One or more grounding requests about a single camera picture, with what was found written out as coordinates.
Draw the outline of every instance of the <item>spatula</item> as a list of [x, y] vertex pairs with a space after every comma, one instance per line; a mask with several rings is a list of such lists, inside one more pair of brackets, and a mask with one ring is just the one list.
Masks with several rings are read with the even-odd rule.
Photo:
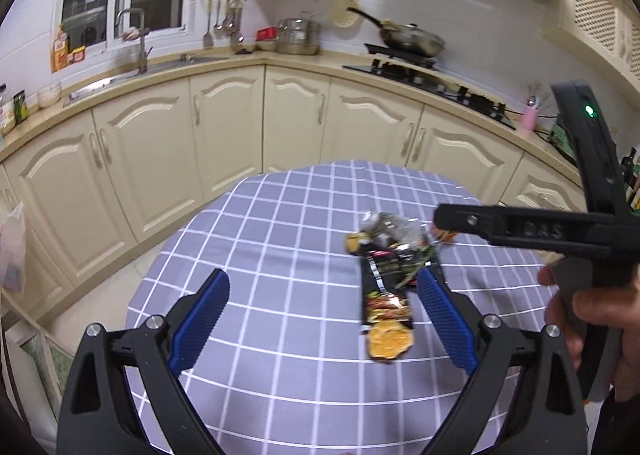
[[204, 49], [212, 49], [213, 48], [213, 35], [211, 34], [211, 9], [212, 9], [213, 0], [208, 0], [207, 2], [207, 32], [202, 37], [202, 48]]

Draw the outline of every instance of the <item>stove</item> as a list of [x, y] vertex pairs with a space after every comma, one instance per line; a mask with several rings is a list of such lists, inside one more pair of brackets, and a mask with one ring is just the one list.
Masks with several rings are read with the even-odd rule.
[[485, 115], [486, 117], [489, 117], [494, 121], [499, 122], [500, 124], [503, 124], [508, 128], [511, 128], [511, 130], [516, 129], [515, 125], [509, 120], [506, 115], [506, 106], [503, 102], [497, 103], [479, 94], [469, 92], [469, 89], [466, 86], [460, 86], [457, 92], [449, 90], [447, 86], [439, 81], [436, 76], [433, 76], [428, 72], [428, 68], [433, 67], [433, 65], [435, 64], [435, 60], [433, 60], [432, 58], [423, 59], [430, 59], [431, 61], [433, 61], [430, 67], [424, 67], [426, 69], [424, 72], [421, 72], [414, 67], [406, 67], [402, 64], [388, 63], [380, 59], [374, 59], [373, 63], [370, 65], [344, 65], [342, 66], [342, 68], [347, 70], [357, 70], [358, 72], [364, 72], [366, 74], [378, 76], [380, 78], [395, 81], [397, 83], [413, 86], [424, 92], [435, 94], [442, 98], [449, 99], [449, 101], [467, 106], [474, 112]]

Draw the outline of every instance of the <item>tablecloth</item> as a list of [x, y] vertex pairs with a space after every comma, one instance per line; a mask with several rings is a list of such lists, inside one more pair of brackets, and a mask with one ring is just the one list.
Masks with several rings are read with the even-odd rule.
[[[164, 315], [220, 267], [231, 280], [229, 304], [180, 380], [228, 455], [417, 455], [466, 376], [413, 294], [415, 345], [389, 364], [369, 359], [358, 259], [345, 253], [344, 236], [366, 211], [430, 222], [443, 202], [479, 204], [438, 175], [362, 161], [248, 178], [164, 244], [127, 327]], [[440, 261], [449, 286], [482, 313], [542, 329], [551, 292], [536, 284], [533, 252], [460, 235]], [[129, 379], [150, 441], [168, 451], [136, 369]], [[479, 448], [494, 442], [515, 381], [510, 373]]]

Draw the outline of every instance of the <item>faucet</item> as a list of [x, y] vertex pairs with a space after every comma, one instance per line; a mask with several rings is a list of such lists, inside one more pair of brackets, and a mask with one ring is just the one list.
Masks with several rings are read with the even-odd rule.
[[139, 7], [129, 7], [129, 8], [123, 9], [116, 16], [117, 24], [120, 24], [120, 20], [122, 16], [127, 12], [130, 14], [140, 15], [140, 25], [142, 25], [142, 27], [140, 28], [140, 52], [138, 54], [138, 72], [140, 72], [140, 74], [144, 74], [147, 70], [146, 59], [148, 58], [149, 54], [151, 54], [151, 51], [153, 50], [153, 47], [151, 47], [148, 51], [145, 50], [145, 31], [146, 31], [145, 10]]

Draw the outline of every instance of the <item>stainless steel pot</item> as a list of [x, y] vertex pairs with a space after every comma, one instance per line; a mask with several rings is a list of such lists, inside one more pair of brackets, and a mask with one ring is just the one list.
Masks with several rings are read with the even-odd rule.
[[320, 50], [320, 24], [313, 21], [310, 12], [300, 13], [300, 18], [287, 18], [278, 24], [276, 52], [313, 56]]
[[391, 20], [379, 20], [366, 12], [348, 7], [348, 11], [368, 19], [380, 29], [380, 39], [389, 48], [411, 52], [428, 58], [436, 57], [444, 49], [445, 41], [420, 29], [416, 24], [398, 25]]

